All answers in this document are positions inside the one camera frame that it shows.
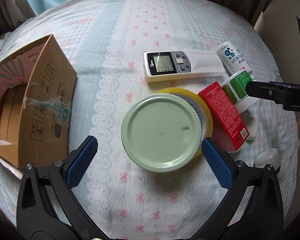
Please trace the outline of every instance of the red product box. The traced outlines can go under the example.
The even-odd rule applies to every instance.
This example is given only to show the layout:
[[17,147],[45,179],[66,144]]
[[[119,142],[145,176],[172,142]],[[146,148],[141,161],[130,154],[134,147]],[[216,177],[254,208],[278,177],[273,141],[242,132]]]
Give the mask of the red product box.
[[212,138],[227,152],[237,152],[249,137],[238,111],[218,82],[198,94],[209,106],[213,118]]

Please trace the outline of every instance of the green label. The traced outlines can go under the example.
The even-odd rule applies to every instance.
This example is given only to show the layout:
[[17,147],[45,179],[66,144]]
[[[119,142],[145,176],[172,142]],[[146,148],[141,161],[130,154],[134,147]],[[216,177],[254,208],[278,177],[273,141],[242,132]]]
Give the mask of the green label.
[[230,81],[231,86],[240,99],[244,98],[247,95],[246,84],[248,84],[250,81],[252,81],[252,78],[246,71],[242,72]]
[[230,98],[232,104],[236,104],[238,102],[237,98],[235,97],[235,95],[232,93],[231,88],[229,87],[229,85],[224,85],[223,86],[223,90],[224,92],[226,92],[226,94],[228,95],[228,97]]

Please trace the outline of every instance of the screw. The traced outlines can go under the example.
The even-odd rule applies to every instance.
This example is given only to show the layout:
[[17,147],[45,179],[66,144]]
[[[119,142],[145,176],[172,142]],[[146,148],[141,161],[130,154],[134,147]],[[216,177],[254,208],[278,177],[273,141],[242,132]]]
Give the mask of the screw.
[[244,167],[246,164],[244,163],[244,161],[236,161],[235,162],[237,164],[238,167],[242,168]]
[[267,167],[267,169],[270,170],[270,171],[271,171],[271,170],[274,170],[274,167],[273,167],[271,164],[267,164],[266,167]]
[[26,169],[27,169],[27,170],[31,170],[32,167],[33,167],[32,163],[29,163],[29,164],[27,164]]
[[61,166],[62,164],[63,164],[62,160],[57,160],[54,162],[54,165],[57,167]]

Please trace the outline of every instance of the bed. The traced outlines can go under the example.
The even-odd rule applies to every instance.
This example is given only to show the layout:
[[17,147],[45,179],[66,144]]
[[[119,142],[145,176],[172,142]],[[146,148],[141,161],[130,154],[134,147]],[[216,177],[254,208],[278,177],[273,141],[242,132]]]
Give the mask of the bed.
[[[142,54],[164,50],[216,50],[225,41],[248,59],[258,81],[281,81],[267,46],[241,16],[205,0],[71,0],[18,27],[0,43],[0,61],[26,44],[53,34],[77,71],[69,130],[69,152],[87,135],[99,142],[98,153],[80,185],[72,191],[92,220],[111,238],[178,239],[190,237],[218,206],[220,187],[200,156],[184,168],[155,174],[135,165],[120,138],[122,119],[139,99],[167,87],[198,93],[223,77],[149,84]],[[250,109],[259,130],[235,160],[252,166],[269,148],[280,153],[284,215],[296,185],[297,126],[293,112],[259,100]],[[0,162],[0,209],[16,224],[20,180]],[[248,201],[251,188],[232,223]],[[64,215],[59,216],[66,222]]]

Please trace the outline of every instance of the tape roll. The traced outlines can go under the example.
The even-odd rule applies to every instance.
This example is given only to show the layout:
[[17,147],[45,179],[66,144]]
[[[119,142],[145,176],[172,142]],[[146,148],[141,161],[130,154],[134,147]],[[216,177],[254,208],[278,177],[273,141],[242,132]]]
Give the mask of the tape roll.
[[[202,139],[212,136],[213,122],[210,109],[198,95],[183,88],[166,88],[158,91],[158,93],[173,94],[187,101],[199,116]],[[193,158],[198,157],[200,154],[202,154],[201,144]]]

